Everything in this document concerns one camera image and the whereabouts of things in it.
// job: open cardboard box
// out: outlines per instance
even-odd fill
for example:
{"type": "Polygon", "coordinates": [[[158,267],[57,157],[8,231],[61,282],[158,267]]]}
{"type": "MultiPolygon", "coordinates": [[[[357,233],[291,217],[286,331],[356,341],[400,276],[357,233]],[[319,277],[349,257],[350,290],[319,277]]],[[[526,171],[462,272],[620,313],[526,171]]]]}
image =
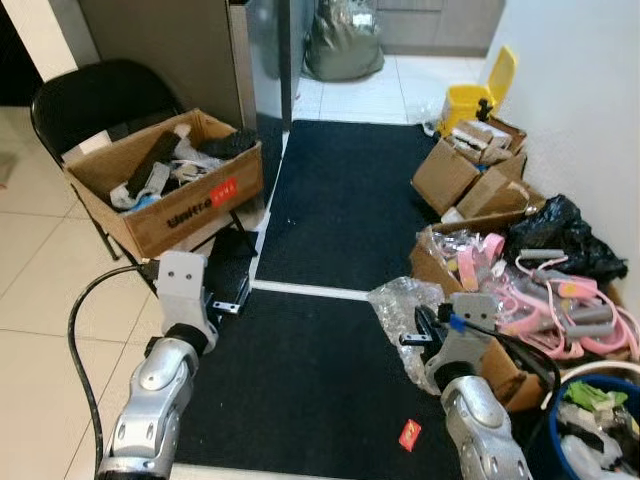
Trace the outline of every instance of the open cardboard box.
{"type": "Polygon", "coordinates": [[[191,125],[192,145],[223,138],[235,129],[200,110],[172,117],[109,146],[69,162],[65,176],[93,217],[137,258],[153,258],[229,210],[256,196],[263,187],[261,144],[225,162],[220,169],[191,182],[134,213],[119,213],[109,192],[126,182],[162,132],[179,123],[191,125]]]}
{"type": "MultiPolygon", "coordinates": [[[[431,255],[427,250],[426,235],[429,235],[429,230],[451,233],[466,228],[486,235],[504,231],[509,225],[523,218],[524,212],[521,211],[427,227],[419,235],[418,242],[411,252],[412,277],[425,282],[439,283],[447,297],[452,293],[464,292],[460,282],[447,269],[444,260],[431,255]]],[[[481,374],[489,382],[498,401],[511,412],[535,408],[544,398],[545,392],[538,376],[520,370],[495,339],[490,342],[482,359],[481,374]]]]}
{"type": "Polygon", "coordinates": [[[411,184],[439,215],[444,215],[479,179],[492,170],[501,171],[511,179],[522,178],[526,155],[521,150],[526,133],[499,119],[490,118],[487,123],[495,128],[508,130],[507,133],[512,136],[509,150],[514,157],[491,166],[482,173],[447,141],[440,139],[414,174],[411,184]]]}

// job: chair backrest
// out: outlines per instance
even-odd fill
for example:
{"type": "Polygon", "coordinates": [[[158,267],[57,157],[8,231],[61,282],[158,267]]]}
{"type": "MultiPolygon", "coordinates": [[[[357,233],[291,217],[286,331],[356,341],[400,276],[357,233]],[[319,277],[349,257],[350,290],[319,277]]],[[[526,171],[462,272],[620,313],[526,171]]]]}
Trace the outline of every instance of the chair backrest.
{"type": "Polygon", "coordinates": [[[31,104],[38,138],[62,166],[62,155],[95,134],[121,124],[183,109],[162,80],[130,60],[109,60],[82,67],[46,82],[31,104]]]}

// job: door mat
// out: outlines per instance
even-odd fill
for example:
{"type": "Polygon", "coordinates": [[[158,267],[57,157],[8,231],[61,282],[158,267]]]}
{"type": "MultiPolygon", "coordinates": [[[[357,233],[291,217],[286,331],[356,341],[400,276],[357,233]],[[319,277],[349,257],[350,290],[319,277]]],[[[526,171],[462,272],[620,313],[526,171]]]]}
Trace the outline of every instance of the door mat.
{"type": "Polygon", "coordinates": [[[458,479],[437,398],[366,302],[254,290],[202,358],[176,461],[367,480],[458,479]],[[409,453],[409,419],[422,431],[409,453]]]}
{"type": "Polygon", "coordinates": [[[409,181],[433,147],[419,126],[296,121],[256,278],[372,290],[408,275],[439,216],[409,181]]]}

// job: blue bucket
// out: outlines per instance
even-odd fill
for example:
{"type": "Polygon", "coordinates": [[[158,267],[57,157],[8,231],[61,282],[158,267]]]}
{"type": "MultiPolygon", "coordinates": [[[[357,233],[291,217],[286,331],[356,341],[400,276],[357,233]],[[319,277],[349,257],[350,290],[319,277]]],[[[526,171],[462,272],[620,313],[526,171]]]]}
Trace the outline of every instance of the blue bucket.
{"type": "Polygon", "coordinates": [[[624,403],[629,413],[633,415],[636,421],[640,422],[640,387],[634,385],[630,382],[622,380],[617,377],[611,377],[608,375],[584,375],[581,377],[572,378],[570,381],[562,385],[560,388],[560,392],[555,399],[554,404],[549,411],[549,416],[547,417],[547,424],[549,426],[549,437],[551,440],[551,444],[553,446],[553,450],[555,451],[555,455],[557,460],[559,461],[557,475],[554,476],[556,479],[571,479],[571,480],[580,480],[580,478],[574,473],[573,469],[569,466],[564,453],[562,452],[562,447],[560,446],[560,436],[558,435],[558,422],[556,420],[556,416],[558,413],[558,406],[562,401],[567,388],[569,385],[576,381],[583,381],[588,383],[592,387],[599,388],[604,392],[609,392],[611,390],[615,390],[617,392],[624,392],[629,395],[629,398],[624,403]]]}

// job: red sticker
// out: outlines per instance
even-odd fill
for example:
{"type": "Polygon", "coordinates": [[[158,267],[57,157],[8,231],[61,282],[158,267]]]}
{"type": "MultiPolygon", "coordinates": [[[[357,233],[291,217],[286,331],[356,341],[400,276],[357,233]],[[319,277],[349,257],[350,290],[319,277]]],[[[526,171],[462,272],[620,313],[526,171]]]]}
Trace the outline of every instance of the red sticker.
{"type": "Polygon", "coordinates": [[[418,425],[413,420],[407,420],[407,424],[402,430],[402,435],[400,435],[400,438],[398,439],[400,445],[406,448],[407,451],[411,452],[413,450],[413,446],[416,443],[416,440],[418,440],[420,430],[422,430],[422,427],[420,425],[418,425]]]}
{"type": "Polygon", "coordinates": [[[231,200],[238,194],[238,181],[235,177],[225,180],[216,188],[209,192],[214,207],[219,207],[223,203],[231,200]]]}

